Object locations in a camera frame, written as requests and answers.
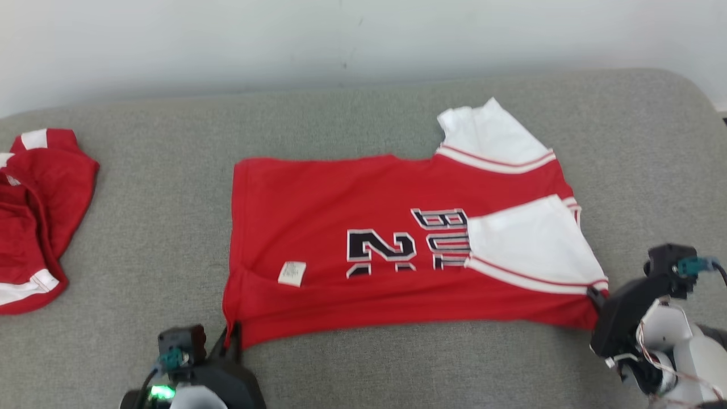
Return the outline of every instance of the couch cushion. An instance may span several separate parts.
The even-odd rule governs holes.
[[[611,288],[672,241],[727,258],[727,128],[664,71],[148,100],[0,120],[0,146],[45,127],[76,131],[101,164],[61,259],[70,287],[0,317],[0,407],[114,408],[156,358],[156,335],[222,330],[233,165],[248,156],[431,155],[436,116],[495,96],[558,154]],[[727,289],[704,276],[690,317],[727,327]],[[643,408],[587,333],[529,322],[450,322],[317,333],[245,354],[269,408]]]

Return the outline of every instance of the jersey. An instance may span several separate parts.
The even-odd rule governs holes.
[[[99,164],[71,130],[37,130],[0,154],[0,314],[47,305],[68,285],[58,259],[93,196]]]
[[[223,310],[243,347],[440,320],[593,328],[586,289],[607,278],[553,151],[494,99],[438,120],[430,159],[235,166]]]

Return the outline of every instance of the red basketball jersey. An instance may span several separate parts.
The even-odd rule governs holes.
[[[438,320],[593,328],[586,289],[607,280],[555,154],[494,100],[439,122],[431,159],[236,165],[223,309],[245,347]]]

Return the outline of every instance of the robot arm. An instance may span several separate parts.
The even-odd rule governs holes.
[[[608,299],[591,293],[600,310],[591,349],[622,379],[634,378],[652,409],[727,408],[727,351],[718,342],[727,334],[707,328],[705,335],[670,304],[686,298],[696,273],[712,266],[692,247],[662,245],[648,254],[646,277]]]

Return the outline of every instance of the white robot part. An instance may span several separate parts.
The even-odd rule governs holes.
[[[696,407],[725,397],[727,351],[692,325],[679,306],[655,301],[638,326],[636,338],[645,357],[664,376],[650,409]]]

